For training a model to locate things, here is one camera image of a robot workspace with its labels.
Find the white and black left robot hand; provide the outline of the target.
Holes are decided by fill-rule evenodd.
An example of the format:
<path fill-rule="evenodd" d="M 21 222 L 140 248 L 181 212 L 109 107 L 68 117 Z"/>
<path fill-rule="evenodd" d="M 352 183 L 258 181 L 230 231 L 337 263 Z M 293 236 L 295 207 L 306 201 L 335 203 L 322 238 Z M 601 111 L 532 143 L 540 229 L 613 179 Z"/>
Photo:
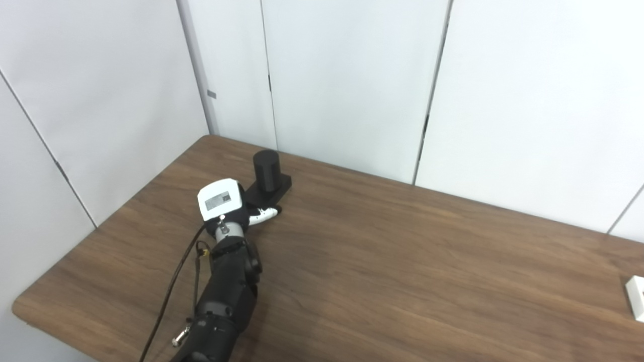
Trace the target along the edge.
<path fill-rule="evenodd" d="M 220 179 L 200 190 L 197 202 L 207 227 L 219 224 L 238 224 L 242 229 L 261 224 L 280 215 L 280 206 L 260 208 L 246 201 L 242 185 L 235 179 Z"/>

